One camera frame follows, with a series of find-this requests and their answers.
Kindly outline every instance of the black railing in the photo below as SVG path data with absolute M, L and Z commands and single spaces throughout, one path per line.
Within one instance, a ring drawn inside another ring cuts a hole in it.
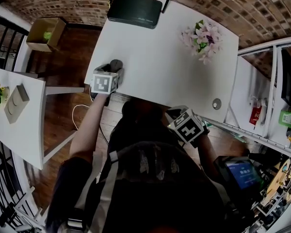
M 20 218 L 14 210 L 14 206 L 24 196 L 24 193 L 14 168 L 12 153 L 8 150 L 9 156 L 7 157 L 5 153 L 7 150 L 0 142 L 0 209 L 2 212 L 0 226 L 3 227 L 7 223 L 15 229 L 24 224 L 25 218 Z M 22 210 L 29 216 L 34 216 L 27 202 L 25 206 L 22 206 Z M 32 230 L 33 227 L 23 232 L 29 233 Z
M 11 32 L 11 38 L 7 38 L 7 33 Z M 13 64 L 9 67 L 14 71 L 16 58 L 25 35 L 28 31 L 15 25 L 14 23 L 0 17 L 0 68 L 6 69 L 9 56 L 13 57 Z

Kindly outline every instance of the gray strap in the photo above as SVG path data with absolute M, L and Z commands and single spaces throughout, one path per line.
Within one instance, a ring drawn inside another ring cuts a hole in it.
M 100 202 L 95 211 L 88 233 L 102 233 L 103 227 L 105 226 L 118 170 L 118 158 L 116 151 L 110 153 L 110 159 L 112 162 L 111 169 L 101 191 Z
M 94 179 L 99 175 L 101 169 L 102 169 L 102 152 L 101 151 L 94 151 L 93 152 L 92 172 L 91 172 L 89 178 L 87 179 L 87 182 L 86 182 L 85 186 L 83 187 L 82 193 L 81 193 L 76 205 L 74 206 L 74 208 L 84 210 L 89 187 L 93 183 Z

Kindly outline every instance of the red package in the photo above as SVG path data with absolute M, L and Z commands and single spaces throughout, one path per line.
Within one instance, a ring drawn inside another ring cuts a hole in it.
M 253 125 L 257 124 L 257 121 L 260 117 L 261 109 L 262 109 L 262 106 L 259 108 L 257 107 L 252 108 L 252 113 L 251 113 L 249 122 L 252 123 Z

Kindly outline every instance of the black sleeve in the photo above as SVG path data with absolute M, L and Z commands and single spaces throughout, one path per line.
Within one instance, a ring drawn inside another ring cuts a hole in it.
M 49 205 L 46 221 L 47 232 L 56 233 L 59 226 L 66 221 L 91 172 L 92 165 L 79 157 L 71 158 L 62 164 Z

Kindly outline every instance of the baseboard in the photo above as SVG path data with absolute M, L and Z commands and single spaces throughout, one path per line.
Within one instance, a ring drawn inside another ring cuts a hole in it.
M 81 24 L 81 23 L 68 23 L 67 28 L 78 28 L 78 29 L 91 29 L 91 30 L 102 30 L 102 27 L 89 25 L 89 24 Z

